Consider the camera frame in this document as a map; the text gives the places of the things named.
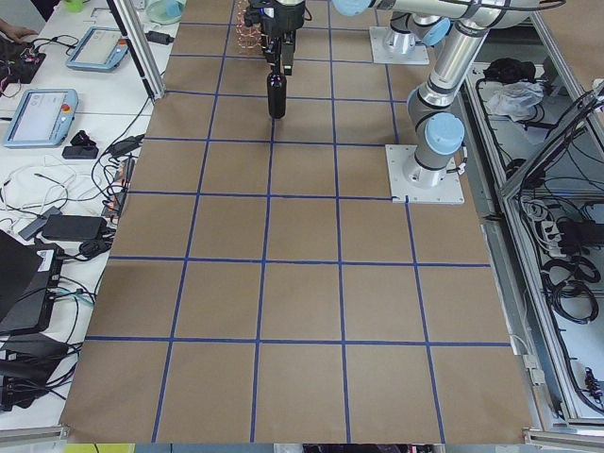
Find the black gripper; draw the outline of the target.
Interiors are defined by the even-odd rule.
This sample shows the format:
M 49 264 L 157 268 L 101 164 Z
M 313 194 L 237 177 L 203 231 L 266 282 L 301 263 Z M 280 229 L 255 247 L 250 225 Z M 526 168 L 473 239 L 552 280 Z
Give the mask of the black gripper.
M 296 30 L 305 22 L 304 1 L 249 1 L 248 25 L 260 24 L 262 53 L 269 64 L 279 64 L 279 36 L 284 75 L 290 76 L 294 67 Z

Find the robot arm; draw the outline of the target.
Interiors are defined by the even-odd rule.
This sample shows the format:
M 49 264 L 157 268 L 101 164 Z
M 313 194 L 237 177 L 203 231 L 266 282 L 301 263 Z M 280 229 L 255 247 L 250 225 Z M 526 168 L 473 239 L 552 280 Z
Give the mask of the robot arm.
M 424 46 L 438 44 L 450 27 L 451 21 L 446 17 L 394 11 L 383 45 L 391 54 L 408 55 L 418 42 Z
M 394 31 L 414 35 L 427 46 L 442 46 L 428 79 L 408 98 L 417 147 L 403 172 L 413 186 L 437 186 L 461 148 L 464 125 L 448 109 L 488 33 L 521 23 L 540 6 L 538 1 L 335 2 L 344 16 L 357 16 L 369 8 L 389 10 Z M 306 10 L 303 1 L 251 1 L 244 13 L 245 26 L 259 25 L 262 33 L 262 52 L 271 66 L 266 82 L 268 110 L 274 119 L 286 111 L 286 77 L 292 72 L 296 32 L 308 17 Z

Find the person hand at desk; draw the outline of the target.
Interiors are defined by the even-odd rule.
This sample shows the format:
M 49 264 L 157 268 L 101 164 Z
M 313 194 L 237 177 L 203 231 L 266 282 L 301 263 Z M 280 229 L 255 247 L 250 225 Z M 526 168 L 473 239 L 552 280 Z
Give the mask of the person hand at desk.
M 7 38 L 16 43 L 23 43 L 24 38 L 36 36 L 38 34 L 36 30 L 24 26 L 12 25 L 4 19 L 0 19 L 0 30 Z

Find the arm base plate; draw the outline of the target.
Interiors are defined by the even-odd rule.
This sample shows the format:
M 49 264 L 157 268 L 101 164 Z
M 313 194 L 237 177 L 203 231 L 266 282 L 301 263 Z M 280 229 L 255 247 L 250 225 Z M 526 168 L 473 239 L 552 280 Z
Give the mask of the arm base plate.
M 429 65 L 427 48 L 412 33 L 399 33 L 389 27 L 372 26 L 369 34 L 374 63 Z
M 391 199 L 394 203 L 461 205 L 464 196 L 454 158 L 444 169 L 427 170 L 415 160 L 416 145 L 385 146 Z

